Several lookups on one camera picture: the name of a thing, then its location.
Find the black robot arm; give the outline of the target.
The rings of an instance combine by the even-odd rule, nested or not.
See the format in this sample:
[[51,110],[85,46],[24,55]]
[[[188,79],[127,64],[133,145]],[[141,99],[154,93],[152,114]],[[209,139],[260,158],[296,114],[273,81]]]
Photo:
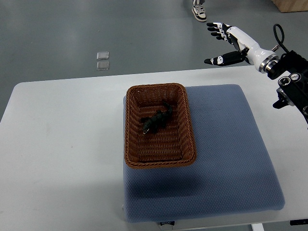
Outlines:
[[267,76],[278,80],[279,88],[276,90],[278,100],[273,104],[276,109],[285,106],[294,106],[308,119],[308,61],[289,51],[280,59],[271,59],[263,68]]

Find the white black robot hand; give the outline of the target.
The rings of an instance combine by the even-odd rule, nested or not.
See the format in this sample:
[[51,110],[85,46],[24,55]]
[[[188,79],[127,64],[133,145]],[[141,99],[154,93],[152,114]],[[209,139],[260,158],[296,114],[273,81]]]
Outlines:
[[207,23],[206,25],[212,36],[228,42],[235,48],[235,51],[205,59],[204,63],[227,66],[246,61],[261,73],[267,72],[278,63],[279,58],[275,52],[261,48],[254,39],[241,29],[225,23]]

